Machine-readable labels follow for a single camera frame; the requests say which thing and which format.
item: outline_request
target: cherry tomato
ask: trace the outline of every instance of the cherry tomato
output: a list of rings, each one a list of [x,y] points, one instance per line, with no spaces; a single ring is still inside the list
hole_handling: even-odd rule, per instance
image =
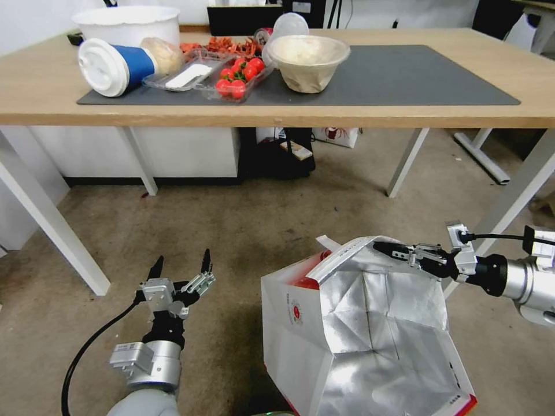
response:
[[[237,66],[241,66],[241,68],[244,67],[243,64],[246,64],[247,61],[244,58],[238,58],[237,60],[235,60],[235,63],[233,65],[237,65]]]
[[[264,62],[260,58],[251,59],[249,61],[249,65],[253,65],[256,68],[256,71],[258,71],[259,73],[262,72],[264,70],[264,68],[266,67],[264,65]]]
[[[241,80],[235,80],[231,83],[231,95],[233,98],[241,99],[245,95],[246,87],[245,83]]]
[[[245,76],[247,82],[249,82],[252,78],[258,75],[258,71],[254,67],[254,65],[247,65],[243,70],[243,75]]]
[[[221,79],[216,83],[216,91],[220,93],[221,96],[229,95],[231,92],[232,83],[229,80]]]
[[[233,79],[233,71],[230,68],[224,68],[220,72],[221,79]]]

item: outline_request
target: paper bag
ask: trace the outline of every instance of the paper bag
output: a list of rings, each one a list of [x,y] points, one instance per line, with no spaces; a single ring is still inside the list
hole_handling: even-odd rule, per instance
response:
[[[312,134],[316,140],[353,148],[358,139],[358,127],[348,129],[337,127],[314,127],[312,129]]]
[[[300,416],[462,416],[476,403],[440,282],[362,237],[262,278],[264,362]]]

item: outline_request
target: cable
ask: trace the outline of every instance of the cable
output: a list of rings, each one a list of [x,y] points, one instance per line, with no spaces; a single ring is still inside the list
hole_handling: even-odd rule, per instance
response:
[[[343,0],[339,0],[339,8],[337,9],[337,22],[335,22],[335,28],[339,29],[339,19],[341,18],[341,9],[343,8]]]
[[[349,26],[349,23],[351,23],[351,19],[353,18],[353,10],[354,10],[354,1],[351,0],[351,14],[349,15],[349,19],[347,20],[347,24],[345,25],[345,29],[347,28],[347,26]]]
[[[331,24],[334,19],[336,8],[337,8],[337,0],[334,0],[334,3],[331,5],[330,19],[328,20],[328,29],[331,29]]]
[[[125,315],[131,312],[131,310],[135,306],[137,306],[141,301],[144,300],[144,298],[141,299],[139,293],[142,294],[142,292],[138,292],[137,295],[135,296],[135,299],[133,300],[133,303],[131,303],[131,305],[129,305],[127,309],[125,309],[122,313],[120,313],[118,316],[113,318],[110,322],[105,324],[101,329],[99,329],[94,334],[92,334],[92,336],[87,340],[87,342],[83,344],[83,346],[81,347],[77,355],[75,355],[75,358],[69,365],[68,372],[65,375],[64,384],[62,385],[62,416],[71,416],[71,414],[69,413],[69,384],[71,383],[71,377],[73,376],[73,372],[75,371],[75,367],[77,367],[79,360],[81,360],[81,357],[83,356],[85,351],[87,351],[87,348],[90,347],[90,345],[94,342],[96,338],[98,338],[102,334],[102,332],[106,331],[113,324],[115,324],[117,321],[122,319]]]
[[[525,242],[535,242],[535,243],[549,244],[550,246],[555,246],[554,241],[537,239],[537,238],[529,238],[529,237],[517,236],[517,235],[511,235],[511,234],[472,234],[472,233],[463,234],[462,231],[459,231],[458,236],[462,243],[467,243],[478,239],[492,238],[492,239],[502,239],[502,240],[520,240]]]

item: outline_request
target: paper bowl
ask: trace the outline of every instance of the paper bowl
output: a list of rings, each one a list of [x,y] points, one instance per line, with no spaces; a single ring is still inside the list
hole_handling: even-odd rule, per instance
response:
[[[266,47],[287,86],[307,94],[323,91],[351,53],[345,42],[312,35],[282,36]]]

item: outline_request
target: white cup lid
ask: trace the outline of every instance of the white cup lid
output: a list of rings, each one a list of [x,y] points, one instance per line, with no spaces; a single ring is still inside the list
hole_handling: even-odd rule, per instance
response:
[[[129,69],[112,45],[100,39],[86,40],[79,47],[77,58],[81,73],[93,90],[109,97],[123,94],[129,84]]]

